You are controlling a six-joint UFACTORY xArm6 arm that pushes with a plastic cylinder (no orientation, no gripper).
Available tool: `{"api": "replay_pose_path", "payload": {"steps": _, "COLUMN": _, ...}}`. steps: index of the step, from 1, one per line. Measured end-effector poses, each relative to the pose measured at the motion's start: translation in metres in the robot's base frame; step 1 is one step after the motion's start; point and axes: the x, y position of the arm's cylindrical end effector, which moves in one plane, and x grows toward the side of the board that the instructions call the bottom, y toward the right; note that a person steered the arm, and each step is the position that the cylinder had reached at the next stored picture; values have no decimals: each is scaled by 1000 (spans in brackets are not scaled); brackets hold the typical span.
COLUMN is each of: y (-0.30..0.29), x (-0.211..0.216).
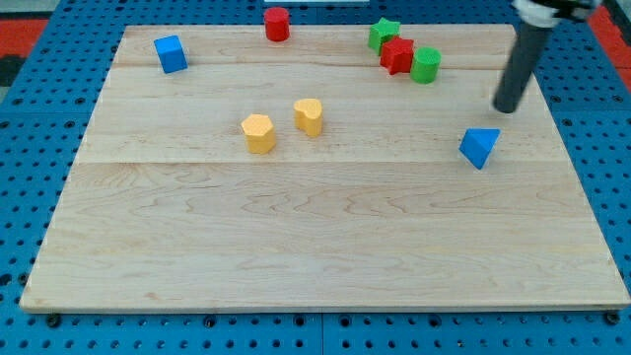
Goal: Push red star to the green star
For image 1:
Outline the robot arm end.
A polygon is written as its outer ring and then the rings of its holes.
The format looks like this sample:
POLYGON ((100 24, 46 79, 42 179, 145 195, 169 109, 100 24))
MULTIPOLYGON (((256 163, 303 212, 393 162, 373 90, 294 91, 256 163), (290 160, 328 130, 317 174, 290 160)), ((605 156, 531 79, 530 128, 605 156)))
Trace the robot arm end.
POLYGON ((534 27, 552 29, 562 20, 585 22, 602 0, 513 0, 520 19, 534 27))

